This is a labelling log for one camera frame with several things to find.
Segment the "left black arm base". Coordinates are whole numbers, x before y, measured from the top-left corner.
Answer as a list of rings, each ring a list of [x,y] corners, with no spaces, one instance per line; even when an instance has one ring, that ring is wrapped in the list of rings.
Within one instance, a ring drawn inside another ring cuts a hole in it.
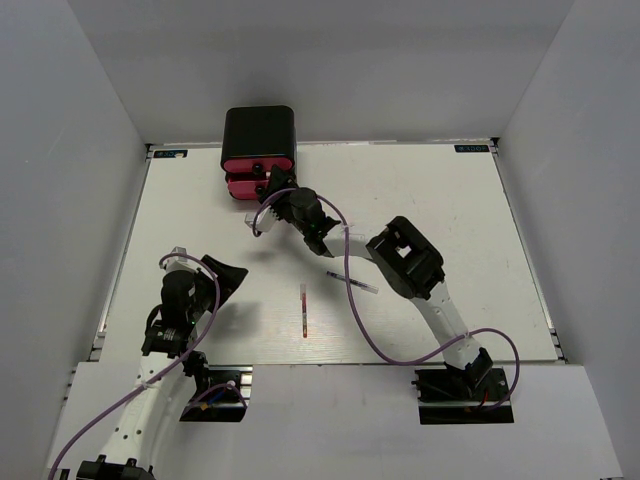
[[[252,366],[209,366],[199,387],[181,415],[181,422],[239,423],[250,402]]]

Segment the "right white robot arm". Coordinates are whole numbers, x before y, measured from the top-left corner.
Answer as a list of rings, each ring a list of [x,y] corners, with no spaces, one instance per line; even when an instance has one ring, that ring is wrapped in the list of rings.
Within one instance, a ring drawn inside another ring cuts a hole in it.
[[[473,337],[448,292],[442,255],[405,217],[396,216],[378,234],[350,230],[344,218],[333,219],[322,197],[297,184],[293,174],[275,166],[265,186],[256,189],[261,204],[249,221],[254,235],[277,221],[292,225],[316,255],[361,258],[373,263],[387,284],[421,313],[440,347],[453,390],[472,399],[484,391],[493,361]]]

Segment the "black drawer cabinet pink drawers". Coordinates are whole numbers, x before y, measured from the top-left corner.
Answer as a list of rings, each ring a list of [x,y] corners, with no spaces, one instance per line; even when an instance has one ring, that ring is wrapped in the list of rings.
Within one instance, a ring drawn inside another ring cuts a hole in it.
[[[257,200],[273,167],[296,170],[295,116],[286,105],[234,107],[226,112],[220,166],[236,200]]]

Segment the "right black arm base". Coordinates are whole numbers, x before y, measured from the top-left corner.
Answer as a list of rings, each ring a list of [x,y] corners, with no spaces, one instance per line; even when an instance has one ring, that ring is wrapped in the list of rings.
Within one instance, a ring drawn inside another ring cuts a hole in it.
[[[476,390],[470,390],[446,369],[417,369],[411,384],[418,396],[421,425],[512,424],[509,391],[502,368],[493,368]]]

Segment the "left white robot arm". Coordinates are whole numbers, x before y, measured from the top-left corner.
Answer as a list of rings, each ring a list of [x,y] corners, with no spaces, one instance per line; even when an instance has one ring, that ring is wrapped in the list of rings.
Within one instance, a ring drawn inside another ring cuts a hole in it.
[[[160,302],[146,319],[134,387],[98,415],[121,413],[79,479],[153,479],[167,441],[184,413],[223,399],[246,407],[239,378],[215,377],[199,343],[218,310],[239,289],[248,271],[181,248],[165,255]]]

